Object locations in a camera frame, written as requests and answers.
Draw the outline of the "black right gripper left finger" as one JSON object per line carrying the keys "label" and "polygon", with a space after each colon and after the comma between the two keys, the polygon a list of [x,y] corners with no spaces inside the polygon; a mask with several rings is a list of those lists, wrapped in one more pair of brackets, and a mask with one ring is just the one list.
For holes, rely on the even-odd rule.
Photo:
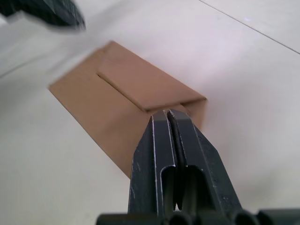
{"label": "black right gripper left finger", "polygon": [[175,167],[170,122],[160,111],[150,117],[133,155],[128,212],[173,213]]}

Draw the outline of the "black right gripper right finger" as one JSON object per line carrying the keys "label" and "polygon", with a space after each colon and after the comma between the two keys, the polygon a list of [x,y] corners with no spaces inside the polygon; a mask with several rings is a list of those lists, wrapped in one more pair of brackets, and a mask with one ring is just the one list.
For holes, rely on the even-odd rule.
{"label": "black right gripper right finger", "polygon": [[227,171],[215,147],[180,111],[167,113],[177,158],[177,205],[197,214],[213,210],[228,214],[242,209]]}

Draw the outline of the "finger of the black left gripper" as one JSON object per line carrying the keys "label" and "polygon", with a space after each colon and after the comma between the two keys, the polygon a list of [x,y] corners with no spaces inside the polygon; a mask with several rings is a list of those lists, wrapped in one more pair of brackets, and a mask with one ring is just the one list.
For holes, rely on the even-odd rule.
{"label": "finger of the black left gripper", "polygon": [[76,30],[86,28],[82,13],[71,0],[22,0],[21,10],[49,25]]}

